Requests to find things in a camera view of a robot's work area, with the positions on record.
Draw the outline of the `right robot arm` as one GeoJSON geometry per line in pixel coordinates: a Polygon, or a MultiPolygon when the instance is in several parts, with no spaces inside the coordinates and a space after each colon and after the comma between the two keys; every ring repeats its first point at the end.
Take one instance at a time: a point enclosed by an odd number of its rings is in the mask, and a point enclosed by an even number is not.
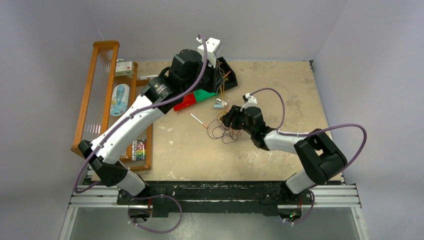
{"type": "Polygon", "coordinates": [[[288,204],[300,198],[301,192],[315,185],[324,185],[347,166],[347,158],[330,137],[315,129],[311,133],[279,132],[264,121],[260,108],[242,108],[233,105],[220,118],[225,127],[243,130],[253,144],[265,151],[282,151],[296,154],[303,169],[285,182],[280,196],[288,204]]]}

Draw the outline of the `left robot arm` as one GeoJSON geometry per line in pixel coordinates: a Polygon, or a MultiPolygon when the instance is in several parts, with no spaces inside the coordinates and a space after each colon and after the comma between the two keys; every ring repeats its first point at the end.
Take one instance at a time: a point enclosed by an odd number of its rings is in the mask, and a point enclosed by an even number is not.
{"type": "Polygon", "coordinates": [[[148,185],[129,170],[120,157],[126,147],[153,122],[166,115],[187,94],[215,89],[216,61],[214,50],[202,46],[200,51],[184,49],[142,89],[133,104],[108,130],[92,141],[82,140],[78,149],[101,182],[129,193],[138,205],[149,199],[148,185]]]}

